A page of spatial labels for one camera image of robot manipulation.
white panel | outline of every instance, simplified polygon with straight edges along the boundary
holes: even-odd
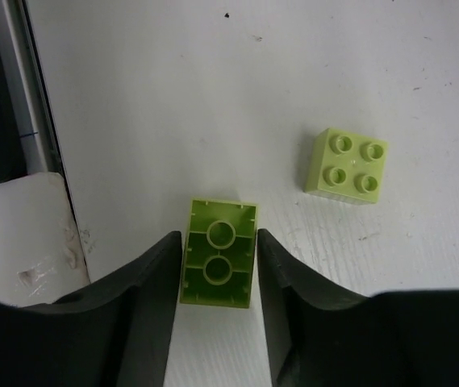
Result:
[[[206,196],[357,292],[459,287],[458,1],[29,5],[93,280]],[[330,126],[390,143],[377,205],[301,192]],[[257,305],[181,306],[166,384],[267,385]]]
[[[89,283],[62,177],[0,184],[0,302],[53,302]]]

lime green brick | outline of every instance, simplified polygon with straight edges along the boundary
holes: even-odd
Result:
[[[248,308],[257,206],[211,199],[191,202],[180,301]]]
[[[387,143],[329,128],[316,139],[305,192],[355,204],[376,203]]]

